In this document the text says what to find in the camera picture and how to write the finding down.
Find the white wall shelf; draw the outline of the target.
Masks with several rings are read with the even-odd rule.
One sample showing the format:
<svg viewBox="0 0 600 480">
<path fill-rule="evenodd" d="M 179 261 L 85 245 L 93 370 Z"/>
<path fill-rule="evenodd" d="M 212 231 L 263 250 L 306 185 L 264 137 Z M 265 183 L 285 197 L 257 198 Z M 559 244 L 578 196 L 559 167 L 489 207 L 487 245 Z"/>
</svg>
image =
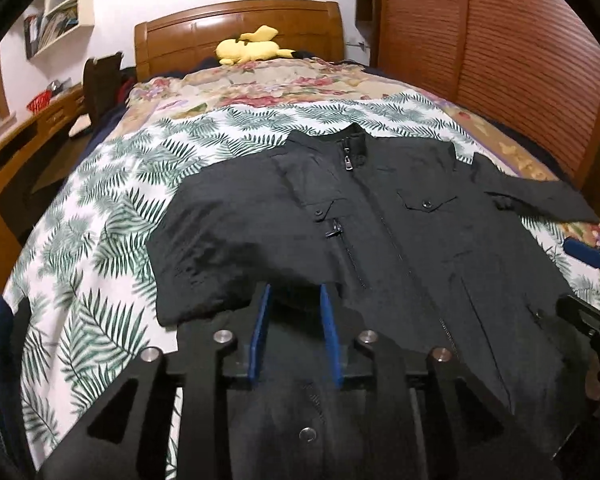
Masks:
<svg viewBox="0 0 600 480">
<path fill-rule="evenodd" d="M 36 58 L 75 32 L 94 27 L 93 0 L 43 0 L 41 12 L 23 18 L 26 58 Z"/>
</svg>

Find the red basket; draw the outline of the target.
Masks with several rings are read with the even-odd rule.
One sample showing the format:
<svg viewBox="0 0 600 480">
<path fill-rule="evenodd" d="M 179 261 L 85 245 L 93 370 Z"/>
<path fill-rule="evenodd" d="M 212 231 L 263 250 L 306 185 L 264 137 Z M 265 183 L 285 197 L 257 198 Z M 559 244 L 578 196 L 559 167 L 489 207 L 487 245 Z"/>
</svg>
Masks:
<svg viewBox="0 0 600 480">
<path fill-rule="evenodd" d="M 42 110 L 45 110 L 46 107 L 50 105 L 50 100 L 52 97 L 53 92 L 50 90 L 42 91 L 27 104 L 27 110 L 31 114 L 38 114 L 39 112 L 42 112 Z"/>
</svg>

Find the dark wooden chair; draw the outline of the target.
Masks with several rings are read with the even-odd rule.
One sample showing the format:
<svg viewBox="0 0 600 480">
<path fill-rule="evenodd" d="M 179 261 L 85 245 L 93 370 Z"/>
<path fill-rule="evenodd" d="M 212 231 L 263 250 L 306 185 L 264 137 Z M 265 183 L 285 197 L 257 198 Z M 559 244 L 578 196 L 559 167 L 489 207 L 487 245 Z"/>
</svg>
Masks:
<svg viewBox="0 0 600 480">
<path fill-rule="evenodd" d="M 84 105 L 91 124 L 100 120 L 117 104 L 121 87 L 122 52 L 104 58 L 89 58 L 83 69 Z"/>
</svg>

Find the wooden desk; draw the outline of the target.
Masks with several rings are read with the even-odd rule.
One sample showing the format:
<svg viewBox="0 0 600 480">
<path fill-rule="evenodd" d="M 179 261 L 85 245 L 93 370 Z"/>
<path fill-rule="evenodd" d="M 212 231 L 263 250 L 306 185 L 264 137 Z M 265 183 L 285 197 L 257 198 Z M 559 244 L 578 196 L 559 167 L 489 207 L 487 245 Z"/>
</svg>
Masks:
<svg viewBox="0 0 600 480">
<path fill-rule="evenodd" d="M 35 192 L 35 183 L 85 112 L 83 89 L 75 86 L 0 139 L 0 292 L 23 240 L 50 204 L 50 192 Z"/>
</svg>

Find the black jacket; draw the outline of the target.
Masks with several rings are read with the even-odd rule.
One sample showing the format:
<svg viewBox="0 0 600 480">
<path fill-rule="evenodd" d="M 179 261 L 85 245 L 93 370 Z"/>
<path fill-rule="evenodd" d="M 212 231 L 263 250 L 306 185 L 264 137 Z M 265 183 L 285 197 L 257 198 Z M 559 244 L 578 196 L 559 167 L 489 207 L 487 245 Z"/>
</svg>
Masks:
<svg viewBox="0 0 600 480">
<path fill-rule="evenodd" d="M 150 234 L 157 314 L 195 350 L 201 326 L 273 309 L 256 388 L 227 397 L 238 479 L 362 479 L 366 453 L 414 463 L 398 406 L 338 393 L 320 288 L 369 330 L 416 352 L 449 349 L 551 456 L 583 408 L 584 339 L 555 313 L 569 285 L 521 218 L 592 222 L 562 181 L 503 174 L 454 146 L 376 138 L 352 125 L 291 133 L 278 148 L 185 178 Z"/>
</svg>

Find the floral quilt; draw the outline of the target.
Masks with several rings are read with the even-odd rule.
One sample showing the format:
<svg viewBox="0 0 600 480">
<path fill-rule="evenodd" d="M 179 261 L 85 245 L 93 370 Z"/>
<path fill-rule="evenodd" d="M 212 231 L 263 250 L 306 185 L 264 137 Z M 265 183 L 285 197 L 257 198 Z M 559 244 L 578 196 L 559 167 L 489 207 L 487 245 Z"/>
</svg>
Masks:
<svg viewBox="0 0 600 480">
<path fill-rule="evenodd" d="M 317 58 L 252 62 L 137 84 L 110 134 L 109 191 L 125 229 L 155 226 L 187 177 L 272 150 L 293 131 L 323 140 L 352 125 L 399 155 L 372 185 L 415 240 L 504 240 L 522 226 L 546 249 L 600 246 L 600 222 L 570 185 L 511 136 L 422 89 Z"/>
</svg>

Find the white green leaf-print blanket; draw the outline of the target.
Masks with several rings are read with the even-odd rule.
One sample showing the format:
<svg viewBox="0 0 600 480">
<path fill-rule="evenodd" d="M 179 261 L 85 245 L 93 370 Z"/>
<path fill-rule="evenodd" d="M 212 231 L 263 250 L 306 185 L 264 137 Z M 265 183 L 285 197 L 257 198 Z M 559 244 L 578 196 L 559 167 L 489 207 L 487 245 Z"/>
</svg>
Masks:
<svg viewBox="0 0 600 480">
<path fill-rule="evenodd" d="M 35 466 L 140 350 L 151 344 L 171 350 L 176 344 L 176 325 L 158 320 L 147 250 L 166 212 L 155 226 L 125 229 L 109 191 L 107 144 L 99 144 L 70 174 L 31 232 L 4 291 L 11 306 L 28 300 L 31 308 L 21 406 Z M 600 272 L 569 257 L 562 246 L 539 246 L 569 292 L 600 310 Z"/>
</svg>

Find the wooden headboard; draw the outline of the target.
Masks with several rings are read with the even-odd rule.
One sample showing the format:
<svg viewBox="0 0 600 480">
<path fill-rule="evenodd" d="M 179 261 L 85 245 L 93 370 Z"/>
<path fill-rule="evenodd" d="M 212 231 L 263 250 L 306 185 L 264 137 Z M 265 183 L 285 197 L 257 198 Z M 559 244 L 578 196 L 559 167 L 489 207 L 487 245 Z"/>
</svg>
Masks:
<svg viewBox="0 0 600 480">
<path fill-rule="evenodd" d="M 137 24 L 137 78 L 189 73 L 214 55 L 218 43 L 262 25 L 278 30 L 283 48 L 306 51 L 326 61 L 346 57 L 339 4 L 314 0 L 239 0 L 200 6 Z"/>
</svg>

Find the yellow plush toy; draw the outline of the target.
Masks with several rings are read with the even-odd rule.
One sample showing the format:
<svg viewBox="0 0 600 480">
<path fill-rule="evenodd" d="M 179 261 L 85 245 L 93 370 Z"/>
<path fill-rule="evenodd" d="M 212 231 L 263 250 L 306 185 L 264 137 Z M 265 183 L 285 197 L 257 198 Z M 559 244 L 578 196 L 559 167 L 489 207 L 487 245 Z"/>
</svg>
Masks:
<svg viewBox="0 0 600 480">
<path fill-rule="evenodd" d="M 278 30 L 268 25 L 260 26 L 255 32 L 244 32 L 238 39 L 225 39 L 215 48 L 221 65 L 233 66 L 271 58 L 293 58 L 294 50 L 279 47 L 274 39 Z"/>
</svg>

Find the wooden louvered wardrobe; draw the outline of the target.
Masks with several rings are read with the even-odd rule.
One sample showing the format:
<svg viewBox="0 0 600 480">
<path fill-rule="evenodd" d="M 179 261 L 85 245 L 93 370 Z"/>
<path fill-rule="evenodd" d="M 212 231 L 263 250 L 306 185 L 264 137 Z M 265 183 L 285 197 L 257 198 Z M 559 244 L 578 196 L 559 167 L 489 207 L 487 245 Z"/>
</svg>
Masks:
<svg viewBox="0 0 600 480">
<path fill-rule="evenodd" d="M 376 0 L 375 65 L 548 151 L 600 215 L 600 44 L 565 0 Z"/>
</svg>

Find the blue office chair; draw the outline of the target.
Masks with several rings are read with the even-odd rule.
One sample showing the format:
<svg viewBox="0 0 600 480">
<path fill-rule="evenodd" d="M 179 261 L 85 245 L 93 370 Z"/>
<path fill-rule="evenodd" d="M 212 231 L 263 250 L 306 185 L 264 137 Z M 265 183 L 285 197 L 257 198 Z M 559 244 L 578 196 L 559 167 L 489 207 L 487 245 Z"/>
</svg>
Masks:
<svg viewBox="0 0 600 480">
<path fill-rule="evenodd" d="M 0 296 L 0 479 L 29 479 L 34 475 L 22 422 L 15 317 Z"/>
</svg>

